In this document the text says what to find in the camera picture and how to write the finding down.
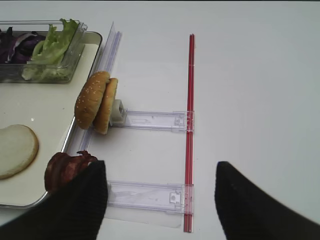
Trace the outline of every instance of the sesame seed bun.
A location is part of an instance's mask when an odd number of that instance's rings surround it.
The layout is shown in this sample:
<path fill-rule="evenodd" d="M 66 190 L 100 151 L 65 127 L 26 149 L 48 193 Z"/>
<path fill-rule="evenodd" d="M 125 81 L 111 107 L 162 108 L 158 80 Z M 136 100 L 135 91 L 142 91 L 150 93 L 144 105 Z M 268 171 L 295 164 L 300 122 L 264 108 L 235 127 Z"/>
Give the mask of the sesame seed bun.
<path fill-rule="evenodd" d="M 100 134 L 107 134 L 112 105 L 114 104 L 117 93 L 117 86 L 118 79 L 110 78 L 110 82 L 106 85 L 99 111 L 93 121 L 94 130 Z"/>
<path fill-rule="evenodd" d="M 81 129 L 88 129 L 95 119 L 101 104 L 110 75 L 98 71 L 84 84 L 74 106 L 74 116 Z"/>

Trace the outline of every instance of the clear plastic container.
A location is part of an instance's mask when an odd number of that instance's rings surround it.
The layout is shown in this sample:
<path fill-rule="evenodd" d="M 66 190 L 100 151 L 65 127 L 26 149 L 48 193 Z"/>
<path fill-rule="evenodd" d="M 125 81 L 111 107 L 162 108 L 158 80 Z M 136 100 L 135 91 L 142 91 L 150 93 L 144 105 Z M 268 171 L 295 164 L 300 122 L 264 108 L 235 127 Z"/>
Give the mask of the clear plastic container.
<path fill-rule="evenodd" d="M 72 79 L 81 53 L 85 47 L 83 36 L 87 31 L 87 26 L 76 20 L 78 27 L 73 35 L 67 51 L 59 64 L 0 64 L 0 83 L 67 83 Z M 0 29 L 6 32 L 12 27 L 13 36 L 17 37 L 23 33 L 37 32 L 46 36 L 49 24 L 57 27 L 57 31 L 63 30 L 61 21 L 0 21 Z M 31 79 L 25 80 L 24 71 L 37 71 Z"/>

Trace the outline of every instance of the bacon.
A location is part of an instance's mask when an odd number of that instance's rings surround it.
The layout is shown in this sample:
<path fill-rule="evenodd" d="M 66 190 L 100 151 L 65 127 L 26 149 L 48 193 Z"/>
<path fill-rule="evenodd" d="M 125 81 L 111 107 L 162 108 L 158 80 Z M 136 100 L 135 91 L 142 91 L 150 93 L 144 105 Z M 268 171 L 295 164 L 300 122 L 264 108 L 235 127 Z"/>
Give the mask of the bacon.
<path fill-rule="evenodd" d="M 69 156 L 64 152 L 57 152 L 48 162 L 44 173 L 44 187 L 52 193 L 74 179 L 86 169 L 89 163 L 98 161 L 87 151 L 78 151 L 80 156 Z"/>

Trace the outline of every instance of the green lettuce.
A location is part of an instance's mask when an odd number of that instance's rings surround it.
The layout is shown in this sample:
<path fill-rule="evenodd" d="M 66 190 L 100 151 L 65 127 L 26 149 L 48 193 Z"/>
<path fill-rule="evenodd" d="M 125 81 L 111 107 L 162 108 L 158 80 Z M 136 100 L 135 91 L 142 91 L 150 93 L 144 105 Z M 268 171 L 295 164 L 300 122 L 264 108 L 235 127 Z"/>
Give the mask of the green lettuce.
<path fill-rule="evenodd" d="M 70 74 L 71 69 L 66 68 L 44 68 L 39 65 L 59 65 L 64 54 L 67 51 L 70 42 L 77 30 L 78 23 L 70 19 L 60 19 L 63 24 L 63 30 L 57 32 L 57 27 L 49 25 L 48 33 L 44 41 L 39 42 L 32 53 L 31 60 L 27 62 L 28 66 L 23 70 L 22 77 L 25 80 L 30 79 L 63 79 Z"/>

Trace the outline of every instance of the purple cabbage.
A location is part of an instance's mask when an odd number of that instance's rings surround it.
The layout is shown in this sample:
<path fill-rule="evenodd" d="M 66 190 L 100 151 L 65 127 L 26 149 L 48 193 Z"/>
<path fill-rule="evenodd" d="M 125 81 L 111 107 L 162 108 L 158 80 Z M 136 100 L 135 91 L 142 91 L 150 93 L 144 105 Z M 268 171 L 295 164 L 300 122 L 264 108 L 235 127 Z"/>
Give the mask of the purple cabbage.
<path fill-rule="evenodd" d="M 26 64 L 36 45 L 45 39 L 35 31 L 14 37 L 12 27 L 9 27 L 6 33 L 0 32 L 0 64 Z"/>
<path fill-rule="evenodd" d="M 0 31 L 0 64 L 4 64 L 7 61 L 10 45 L 14 39 L 12 27 L 9 27 L 6 32 Z"/>

